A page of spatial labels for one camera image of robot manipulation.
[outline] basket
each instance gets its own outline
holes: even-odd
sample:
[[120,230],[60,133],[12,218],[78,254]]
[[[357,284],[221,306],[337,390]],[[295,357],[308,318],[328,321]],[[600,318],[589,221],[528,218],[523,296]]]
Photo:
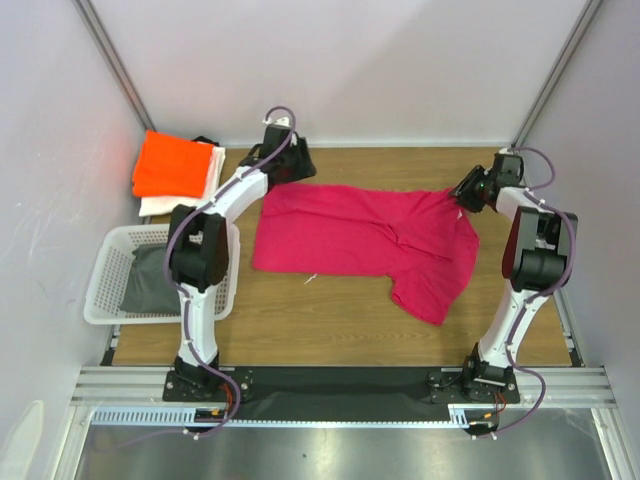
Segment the basket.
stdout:
[[[133,251],[140,245],[167,243],[169,224],[136,225],[111,230],[104,239],[91,275],[84,304],[84,318],[97,325],[141,323],[179,323],[179,315],[129,313],[120,310],[133,262]],[[229,270],[218,285],[215,320],[222,320],[233,308],[240,262],[240,232],[230,227]]]

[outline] gray folded shirt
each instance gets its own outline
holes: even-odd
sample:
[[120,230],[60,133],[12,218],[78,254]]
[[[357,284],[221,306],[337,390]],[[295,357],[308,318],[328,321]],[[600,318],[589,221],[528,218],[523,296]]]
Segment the gray folded shirt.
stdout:
[[162,273],[166,244],[141,245],[134,250],[129,280],[120,310],[128,313],[180,315],[178,292]]

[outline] white wall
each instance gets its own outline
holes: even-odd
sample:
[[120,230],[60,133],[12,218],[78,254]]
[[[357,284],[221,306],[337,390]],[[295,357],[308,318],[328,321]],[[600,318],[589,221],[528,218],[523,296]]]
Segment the white wall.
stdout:
[[[577,333],[589,365],[605,365],[640,453],[638,25],[639,2],[605,2],[527,143],[558,168],[547,198],[580,219],[567,286]],[[545,178],[529,165],[532,181]]]
[[584,0],[95,0],[156,126],[227,145],[504,144]]
[[0,445],[42,400],[41,479],[79,368],[106,344],[84,294],[105,233],[136,221],[142,129],[72,2],[2,1],[0,38]]

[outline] wooden surface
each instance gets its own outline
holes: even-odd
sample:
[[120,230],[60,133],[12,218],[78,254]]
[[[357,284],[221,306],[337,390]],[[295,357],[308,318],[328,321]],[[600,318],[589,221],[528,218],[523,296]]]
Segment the wooden surface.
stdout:
[[[456,185],[476,164],[491,165],[494,148],[316,149],[319,184],[408,191]],[[229,151],[223,179],[246,151]],[[216,325],[221,363],[229,365],[457,365],[487,330],[502,297],[506,218],[486,209],[472,216],[480,236],[473,279],[442,326],[423,323],[390,299],[388,277],[318,276],[253,270],[261,202],[239,219],[241,258],[231,315]],[[123,326],[117,365],[170,364],[180,327]],[[536,315],[523,342],[525,365],[570,363],[552,301]]]

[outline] folded orange cloth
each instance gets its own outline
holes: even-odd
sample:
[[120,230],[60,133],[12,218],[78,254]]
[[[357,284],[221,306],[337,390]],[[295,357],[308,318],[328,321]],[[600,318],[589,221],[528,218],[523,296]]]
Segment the folded orange cloth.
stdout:
[[136,197],[202,197],[213,145],[147,131],[133,171]]

